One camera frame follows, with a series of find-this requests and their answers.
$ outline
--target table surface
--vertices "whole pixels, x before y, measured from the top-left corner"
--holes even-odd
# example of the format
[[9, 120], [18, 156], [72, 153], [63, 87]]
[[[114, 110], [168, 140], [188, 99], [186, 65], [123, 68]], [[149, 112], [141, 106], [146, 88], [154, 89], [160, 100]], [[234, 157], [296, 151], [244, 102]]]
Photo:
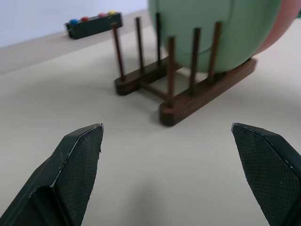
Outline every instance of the table surface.
[[[300, 37], [296, 20], [256, 56], [253, 74], [172, 128], [159, 124], [162, 101], [146, 91], [115, 94], [112, 40], [0, 76], [0, 214], [65, 134], [104, 123], [83, 226], [267, 226], [230, 129], [262, 127], [301, 150]], [[151, 63], [151, 27], [143, 42]], [[137, 69], [135, 33], [121, 45], [126, 71]], [[188, 86], [185, 74], [177, 75], [177, 92]], [[164, 79], [156, 86], [164, 89]]]

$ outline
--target dark wooden rod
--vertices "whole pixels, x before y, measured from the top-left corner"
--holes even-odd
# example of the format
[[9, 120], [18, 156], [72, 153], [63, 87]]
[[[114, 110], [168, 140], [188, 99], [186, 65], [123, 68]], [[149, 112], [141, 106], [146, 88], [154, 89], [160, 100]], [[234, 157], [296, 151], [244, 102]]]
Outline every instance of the dark wooden rod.
[[166, 93], [164, 93], [161, 90], [159, 90], [159, 89], [151, 86], [150, 84], [147, 84], [147, 83], [141, 81], [139, 83], [139, 85], [140, 85], [141, 88], [146, 89], [147, 91], [151, 92], [152, 94], [154, 94], [154, 95], [156, 95], [156, 96], [158, 96], [158, 97], [160, 97], [160, 98], [162, 98], [164, 100], [167, 99], [167, 94]]
[[160, 13], [156, 13], [156, 32], [157, 32], [157, 63], [161, 66], [161, 17]]
[[175, 37], [168, 39], [168, 66], [167, 66], [167, 105], [174, 107], [174, 43]]
[[140, 17], [136, 17], [135, 20], [136, 20], [136, 29], [137, 29], [140, 73], [144, 73], [144, 60], [143, 60], [143, 48], [142, 48], [142, 35], [141, 35]]
[[196, 84], [196, 73], [198, 67], [198, 48], [200, 43], [201, 29], [195, 28], [193, 35], [193, 46], [192, 46], [192, 59], [191, 59], [191, 74], [189, 82], [189, 94], [195, 94], [195, 84]]
[[119, 65], [119, 72], [120, 72], [120, 77], [122, 81], [125, 81], [126, 78], [124, 76], [124, 71], [123, 71], [123, 62], [122, 62], [122, 57], [121, 57], [121, 51], [120, 51], [120, 45], [119, 45], [119, 37], [118, 37], [118, 23], [113, 23], [111, 25], [112, 30], [113, 30], [113, 36], [115, 40], [115, 47], [116, 47], [116, 53], [117, 53], [117, 58], [118, 58], [118, 65]]
[[222, 32], [222, 23], [216, 22], [215, 23], [215, 30], [214, 30], [214, 38], [213, 38], [213, 45], [211, 48], [211, 56], [210, 56], [210, 63], [209, 63], [209, 70], [208, 70], [208, 81], [212, 83], [214, 81], [214, 74], [215, 74], [215, 62], [218, 50], [218, 44], [220, 35]]

